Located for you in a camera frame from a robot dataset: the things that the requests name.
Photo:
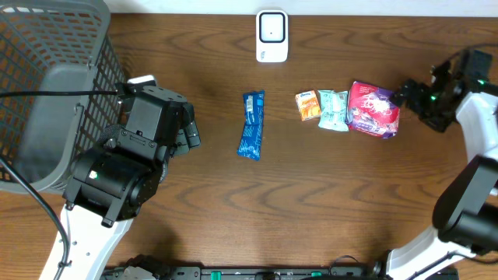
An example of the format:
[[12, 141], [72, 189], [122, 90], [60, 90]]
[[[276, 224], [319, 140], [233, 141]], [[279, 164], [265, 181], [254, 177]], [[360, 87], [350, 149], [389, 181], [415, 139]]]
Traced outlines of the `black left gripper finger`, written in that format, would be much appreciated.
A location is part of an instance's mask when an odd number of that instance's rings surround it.
[[191, 124], [195, 120], [194, 106], [191, 103], [183, 104], [183, 121], [182, 124]]
[[173, 156], [181, 156], [190, 152], [191, 149], [198, 148], [201, 145], [201, 139], [198, 127], [195, 121], [188, 126], [179, 130]]

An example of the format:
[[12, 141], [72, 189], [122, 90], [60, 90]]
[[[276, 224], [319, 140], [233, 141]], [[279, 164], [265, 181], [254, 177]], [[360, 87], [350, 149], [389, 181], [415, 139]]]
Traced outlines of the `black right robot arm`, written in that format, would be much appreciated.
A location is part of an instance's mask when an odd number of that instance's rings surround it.
[[389, 252], [381, 274], [388, 279], [427, 279], [461, 260], [480, 262], [497, 249], [497, 87], [489, 67], [445, 61], [432, 68], [430, 86], [407, 81], [393, 98], [432, 129], [461, 125], [467, 166], [438, 198], [432, 223], [414, 240]]

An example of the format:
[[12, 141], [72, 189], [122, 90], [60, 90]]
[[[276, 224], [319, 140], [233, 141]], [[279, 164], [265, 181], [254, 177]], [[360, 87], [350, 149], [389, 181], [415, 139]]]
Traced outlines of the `small orange snack box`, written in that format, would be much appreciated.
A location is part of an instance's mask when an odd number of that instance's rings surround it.
[[321, 107], [315, 90], [296, 94], [295, 101], [301, 121], [308, 121], [321, 116]]

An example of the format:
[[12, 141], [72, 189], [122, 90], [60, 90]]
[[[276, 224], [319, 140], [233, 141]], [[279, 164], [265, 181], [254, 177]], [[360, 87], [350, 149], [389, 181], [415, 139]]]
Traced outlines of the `blue Oreo cookie pack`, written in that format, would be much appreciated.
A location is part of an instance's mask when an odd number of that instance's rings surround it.
[[245, 93], [243, 101], [245, 122], [237, 155], [259, 161], [264, 126], [265, 91]]

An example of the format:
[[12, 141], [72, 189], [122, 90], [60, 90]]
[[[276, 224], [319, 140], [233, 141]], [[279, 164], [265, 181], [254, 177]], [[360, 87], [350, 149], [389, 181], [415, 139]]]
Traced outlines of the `red purple snack packet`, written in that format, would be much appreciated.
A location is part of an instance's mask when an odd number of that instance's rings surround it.
[[390, 98], [393, 91], [355, 81], [349, 90], [347, 125], [379, 138], [392, 138], [398, 133], [400, 108]]

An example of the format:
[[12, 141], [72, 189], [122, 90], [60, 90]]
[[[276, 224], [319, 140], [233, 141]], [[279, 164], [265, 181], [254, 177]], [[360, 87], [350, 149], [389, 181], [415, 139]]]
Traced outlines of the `teal green snack packet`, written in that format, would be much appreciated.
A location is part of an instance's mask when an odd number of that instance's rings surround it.
[[348, 131], [346, 116], [349, 93], [330, 89], [319, 89], [318, 92], [321, 101], [321, 117], [318, 127], [340, 132]]

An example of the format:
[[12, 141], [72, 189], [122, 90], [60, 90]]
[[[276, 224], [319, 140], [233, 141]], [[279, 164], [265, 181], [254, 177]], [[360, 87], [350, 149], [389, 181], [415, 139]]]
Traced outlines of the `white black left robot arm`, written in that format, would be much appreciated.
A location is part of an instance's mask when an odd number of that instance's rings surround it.
[[198, 146], [194, 107], [179, 93], [124, 84], [126, 124], [104, 129], [81, 153], [63, 193], [56, 237], [42, 279], [98, 279], [142, 205], [156, 194], [174, 154]]

